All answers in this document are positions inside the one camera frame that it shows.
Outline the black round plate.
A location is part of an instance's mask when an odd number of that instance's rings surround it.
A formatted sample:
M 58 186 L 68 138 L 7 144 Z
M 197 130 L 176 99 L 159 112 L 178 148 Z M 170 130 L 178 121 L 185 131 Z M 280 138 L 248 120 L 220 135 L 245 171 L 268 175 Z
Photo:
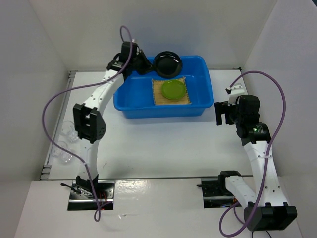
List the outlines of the black round plate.
M 154 57 L 153 69 L 162 78 L 175 78 L 181 73 L 182 68 L 183 61 L 175 52 L 164 51 Z

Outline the bamboo placemat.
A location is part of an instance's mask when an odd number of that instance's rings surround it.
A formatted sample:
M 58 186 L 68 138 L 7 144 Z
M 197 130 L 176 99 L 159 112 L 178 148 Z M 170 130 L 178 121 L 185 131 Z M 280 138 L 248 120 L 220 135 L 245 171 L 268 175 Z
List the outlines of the bamboo placemat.
M 169 100 L 165 98 L 161 93 L 161 86 L 164 82 L 169 80 L 154 80 L 152 79 L 152 93 L 153 93 L 153 100 L 156 106 L 167 106 L 167 105 L 189 105 L 191 104 L 191 100 L 188 95 L 187 85 L 186 85 L 186 77 L 174 79 L 179 80 L 185 83 L 186 86 L 186 94 L 183 98 L 179 100 Z

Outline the green plastic plate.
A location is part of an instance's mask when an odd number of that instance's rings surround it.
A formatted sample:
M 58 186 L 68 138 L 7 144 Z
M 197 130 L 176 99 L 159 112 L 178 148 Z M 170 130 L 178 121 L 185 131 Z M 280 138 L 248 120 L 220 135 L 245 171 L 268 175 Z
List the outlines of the green plastic plate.
M 186 94 L 185 83 L 179 80 L 169 80 L 161 86 L 162 95 L 169 100 L 179 100 Z

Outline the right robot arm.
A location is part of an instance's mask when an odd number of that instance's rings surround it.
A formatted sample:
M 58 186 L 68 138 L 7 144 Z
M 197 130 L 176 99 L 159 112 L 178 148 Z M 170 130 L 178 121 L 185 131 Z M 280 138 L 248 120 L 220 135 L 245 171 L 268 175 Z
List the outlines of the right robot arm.
M 281 231 L 296 218 L 297 209 L 289 205 L 277 176 L 273 161 L 269 128 L 259 121 L 260 101 L 252 95 L 238 96 L 233 104 L 216 102 L 216 124 L 234 125 L 249 158 L 256 190 L 253 191 L 238 171 L 222 171 L 217 189 L 223 195 L 232 193 L 244 209 L 248 230 Z

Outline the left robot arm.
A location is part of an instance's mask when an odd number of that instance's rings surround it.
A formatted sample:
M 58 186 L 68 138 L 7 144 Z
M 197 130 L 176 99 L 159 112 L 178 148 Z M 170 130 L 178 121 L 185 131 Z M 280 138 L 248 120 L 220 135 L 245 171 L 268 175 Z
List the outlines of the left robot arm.
M 99 192 L 97 154 L 99 142 L 106 132 L 104 110 L 133 71 L 148 72 L 150 68 L 150 62 L 137 43 L 123 42 L 121 52 L 108 64 L 102 84 L 82 104 L 73 107 L 75 130 L 80 139 L 80 157 L 84 161 L 76 176 L 76 185 L 87 198 L 93 198 Z

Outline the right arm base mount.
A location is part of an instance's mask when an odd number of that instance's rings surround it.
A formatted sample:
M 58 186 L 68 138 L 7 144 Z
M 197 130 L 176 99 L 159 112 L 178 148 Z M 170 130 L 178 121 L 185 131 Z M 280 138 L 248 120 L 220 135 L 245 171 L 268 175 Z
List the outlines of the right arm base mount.
M 233 194 L 223 190 L 218 182 L 218 178 L 202 178 L 196 185 L 201 189 L 204 208 L 228 208 L 237 202 Z

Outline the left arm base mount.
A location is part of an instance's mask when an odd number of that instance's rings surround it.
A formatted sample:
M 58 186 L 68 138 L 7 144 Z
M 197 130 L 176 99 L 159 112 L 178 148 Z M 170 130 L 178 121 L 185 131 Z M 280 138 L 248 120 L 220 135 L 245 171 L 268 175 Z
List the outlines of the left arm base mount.
M 67 207 L 68 211 L 87 211 L 97 209 L 97 204 L 92 192 L 79 188 L 74 181 L 71 185 L 67 185 L 65 183 L 61 183 L 60 185 L 70 189 Z M 99 181 L 96 194 L 101 210 L 113 209 L 114 189 L 114 181 Z

